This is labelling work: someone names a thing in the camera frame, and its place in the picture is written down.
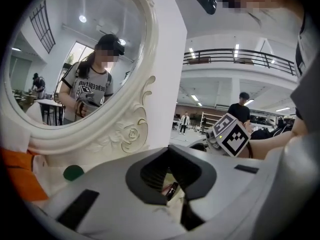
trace black cap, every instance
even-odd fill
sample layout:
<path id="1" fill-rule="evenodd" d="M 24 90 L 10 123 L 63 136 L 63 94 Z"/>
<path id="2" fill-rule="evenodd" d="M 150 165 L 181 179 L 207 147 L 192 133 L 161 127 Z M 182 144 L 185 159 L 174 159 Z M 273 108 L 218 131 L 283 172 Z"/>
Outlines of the black cap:
<path id="1" fill-rule="evenodd" d="M 119 38 L 114 34 L 105 34 L 100 38 L 97 46 L 101 50 L 114 50 L 116 56 L 125 54 L 125 47 L 121 45 Z"/>
<path id="2" fill-rule="evenodd" d="M 38 73 L 34 73 L 32 80 L 35 80 L 35 79 L 37 79 L 38 77 L 39 77 Z"/>

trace white pillar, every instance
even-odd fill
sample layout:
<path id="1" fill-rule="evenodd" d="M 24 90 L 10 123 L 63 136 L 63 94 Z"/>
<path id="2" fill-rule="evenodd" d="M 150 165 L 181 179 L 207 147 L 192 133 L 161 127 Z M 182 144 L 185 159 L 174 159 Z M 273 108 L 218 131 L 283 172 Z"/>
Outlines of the white pillar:
<path id="1" fill-rule="evenodd" d="M 187 29 L 175 0 L 153 0 L 159 28 L 151 76 L 155 82 L 145 101 L 149 149 L 166 147 L 170 141 L 187 40 Z"/>
<path id="2" fill-rule="evenodd" d="M 240 79 L 231 78 L 231 92 L 230 92 L 230 105 L 239 102 L 240 94 Z"/>

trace green button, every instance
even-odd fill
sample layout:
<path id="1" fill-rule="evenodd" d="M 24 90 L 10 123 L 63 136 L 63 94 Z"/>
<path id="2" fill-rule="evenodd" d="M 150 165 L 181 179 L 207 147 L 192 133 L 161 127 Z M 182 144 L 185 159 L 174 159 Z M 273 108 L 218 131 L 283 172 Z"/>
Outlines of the green button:
<path id="1" fill-rule="evenodd" d="M 63 177 L 73 182 L 83 174 L 85 174 L 85 172 L 79 165 L 70 165 L 64 170 Z"/>

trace railing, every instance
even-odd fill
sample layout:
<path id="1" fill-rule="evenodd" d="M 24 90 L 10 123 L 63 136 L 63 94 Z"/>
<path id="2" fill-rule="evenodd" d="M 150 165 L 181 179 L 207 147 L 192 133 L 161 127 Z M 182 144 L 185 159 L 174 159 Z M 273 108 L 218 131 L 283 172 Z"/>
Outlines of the railing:
<path id="1" fill-rule="evenodd" d="M 245 49 L 207 49 L 186 52 L 184 54 L 183 65 L 215 62 L 255 65 L 280 70 L 296 76 L 295 64 L 292 61 L 272 54 Z"/>

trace ornate white mirror frame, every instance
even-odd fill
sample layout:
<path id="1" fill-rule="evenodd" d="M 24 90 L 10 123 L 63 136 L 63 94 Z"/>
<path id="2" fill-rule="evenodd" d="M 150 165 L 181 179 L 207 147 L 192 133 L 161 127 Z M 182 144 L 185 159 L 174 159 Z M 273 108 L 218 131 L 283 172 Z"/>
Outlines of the ornate white mirror frame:
<path id="1" fill-rule="evenodd" d="M 11 47 L 33 8 L 42 0 L 34 0 L 24 12 L 7 44 L 1 64 L 0 111 L 2 115 L 31 132 L 29 149 L 47 155 L 52 166 L 101 163 L 141 150 L 148 136 L 144 99 L 151 92 L 148 85 L 158 44 L 158 23 L 153 0 L 132 0 L 145 15 L 144 48 L 135 70 L 122 88 L 95 113 L 71 126 L 48 127 L 33 121 L 19 108 L 10 87 L 8 70 Z"/>

